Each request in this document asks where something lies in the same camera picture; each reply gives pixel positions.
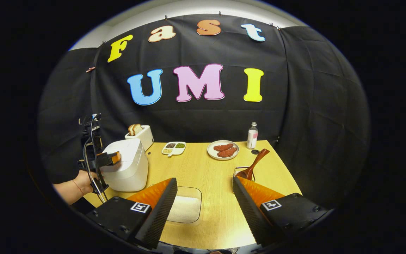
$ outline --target person's hand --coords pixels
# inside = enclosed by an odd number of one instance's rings
[[[90,172],[90,174],[92,175],[92,178],[98,178],[98,175],[95,172]],[[73,181],[81,189],[84,195],[93,192],[87,171],[80,170],[78,176]]]

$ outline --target glass bottle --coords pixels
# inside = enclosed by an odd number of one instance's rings
[[[248,129],[247,148],[249,149],[255,148],[257,139],[258,139],[258,129],[256,128],[256,122],[252,122],[252,127]]]

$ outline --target wire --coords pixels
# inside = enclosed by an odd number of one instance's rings
[[[100,199],[100,201],[101,201],[102,203],[104,203],[105,200],[104,200],[104,199],[102,200],[103,195],[102,195],[101,198],[100,198],[100,195],[101,195],[100,189],[98,188],[97,183],[95,183],[95,180],[93,179],[92,175],[90,174],[90,166],[89,166],[89,162],[88,162],[88,159],[87,159],[87,153],[86,153],[86,148],[87,148],[87,146],[89,146],[89,143],[88,143],[89,140],[90,140],[90,138],[87,139],[87,141],[86,141],[85,144],[84,144],[84,149],[82,150],[82,153],[83,153],[83,156],[84,156],[84,162],[85,162],[85,164],[86,164],[86,166],[87,166],[87,173],[88,173],[88,175],[89,175],[89,179],[90,179],[91,182],[93,182],[93,184],[95,185],[95,188],[97,189],[97,191],[98,191],[98,193],[99,193],[99,195],[97,194],[97,195],[98,195],[98,198]]]
[[[92,125],[93,125],[93,121],[95,121],[95,119],[97,118],[97,116],[92,118],[92,121],[90,122],[90,138],[92,139],[92,148],[93,148],[93,154],[95,154],[95,171],[97,172],[98,175],[98,180],[100,181],[101,186],[103,186],[103,182],[101,181],[100,175],[100,168],[98,167],[98,161],[97,161],[97,150],[95,149],[95,143],[93,142],[93,130],[92,130]]]

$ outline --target wooden spatula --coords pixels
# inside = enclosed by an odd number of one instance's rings
[[[259,161],[260,159],[262,159],[264,156],[266,156],[266,154],[268,154],[269,152],[270,152],[270,151],[267,150],[266,148],[262,149],[262,150],[258,153],[258,155],[256,156],[256,159],[255,159],[255,161],[253,162],[253,164],[252,164],[250,167],[248,167],[248,168],[242,170],[241,172],[238,172],[238,173],[236,174],[236,176],[242,177],[242,178],[246,178],[247,180],[250,180],[250,181],[251,181],[251,180],[252,180],[252,174],[253,174],[253,168],[256,166],[256,163],[258,163],[258,161]]]

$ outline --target yellow table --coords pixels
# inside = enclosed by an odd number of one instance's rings
[[[202,192],[200,218],[190,224],[167,221],[160,241],[197,249],[227,249],[255,243],[232,192],[232,175],[235,167],[250,166],[256,155],[246,148],[246,142],[236,143],[239,153],[228,161],[209,156],[209,143],[187,143],[181,155],[171,158],[161,154],[166,143],[153,143],[146,151],[149,164],[147,187],[175,177],[178,186],[194,187]],[[255,166],[256,183],[283,195],[302,194],[269,142],[259,140],[255,149],[261,151],[263,148],[270,153]],[[114,191],[110,187],[106,190],[108,198],[127,198],[134,193]],[[95,207],[102,204],[93,193],[84,197]]]

